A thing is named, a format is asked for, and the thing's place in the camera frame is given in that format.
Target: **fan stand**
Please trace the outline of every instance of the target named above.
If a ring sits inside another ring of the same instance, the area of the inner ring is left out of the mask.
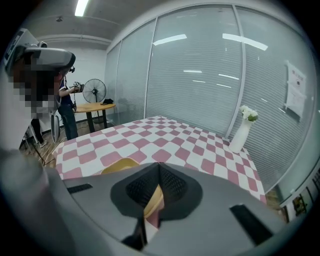
[[[95,102],[98,102],[98,99],[97,99],[97,94],[98,94],[98,90],[97,89],[93,89],[92,90],[92,93],[94,94],[94,96],[95,96]],[[104,119],[103,119],[103,117],[102,118],[100,118],[100,116],[99,116],[99,111],[97,111],[97,114],[98,114],[98,118],[97,119],[93,119],[93,122],[95,123],[95,124],[101,124],[101,123],[103,123],[104,122]]]

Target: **white vase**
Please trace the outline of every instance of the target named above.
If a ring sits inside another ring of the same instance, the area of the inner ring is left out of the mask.
[[[248,121],[246,119],[242,119],[242,123],[239,127],[239,129],[236,131],[233,140],[231,141],[230,145],[229,145],[229,149],[233,152],[233,153],[239,153],[241,151],[241,149],[243,148],[251,125],[253,124],[253,122]]]

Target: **glass wall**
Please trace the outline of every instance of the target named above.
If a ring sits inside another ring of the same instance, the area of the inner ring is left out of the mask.
[[[117,81],[117,64],[119,57],[120,43],[114,47],[106,56],[104,84],[106,86],[106,99],[112,99],[116,103],[116,81]],[[106,118],[113,124],[117,125],[118,115],[117,106],[114,109],[106,111]]]
[[[305,140],[317,84],[315,66],[309,47],[290,27],[262,13],[240,8],[237,11],[244,37],[253,41],[245,44],[246,73],[241,105],[259,114],[244,146],[267,191],[289,168]],[[301,118],[285,108],[287,61],[306,76]],[[238,114],[231,137],[241,121]]]
[[[119,123],[144,118],[146,79],[155,21],[122,40],[116,77]]]
[[[241,83],[241,43],[231,7],[202,7],[158,19],[146,117],[165,116],[224,136]]]

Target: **black slot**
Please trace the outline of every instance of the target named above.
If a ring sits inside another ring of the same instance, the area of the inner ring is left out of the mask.
[[[68,192],[70,194],[73,194],[73,193],[77,193],[77,192],[80,192],[80,191],[88,190],[88,189],[91,189],[91,188],[92,188],[92,186],[89,183],[86,183],[86,184],[82,184],[82,185],[78,185],[78,186],[67,187],[66,189],[68,190]]]
[[[245,205],[235,205],[230,210],[256,245],[272,237],[272,233]]]

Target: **table leg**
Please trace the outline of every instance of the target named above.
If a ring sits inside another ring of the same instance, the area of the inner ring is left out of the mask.
[[[104,124],[104,128],[108,128],[108,124],[107,124],[107,117],[106,117],[106,110],[103,109],[102,110],[102,115],[103,115],[103,124]]]
[[[88,120],[90,133],[94,133],[94,132],[95,132],[95,127],[94,127],[94,123],[93,123],[93,121],[92,121],[91,112],[87,112],[87,113],[86,113],[86,118],[87,118],[87,120]]]

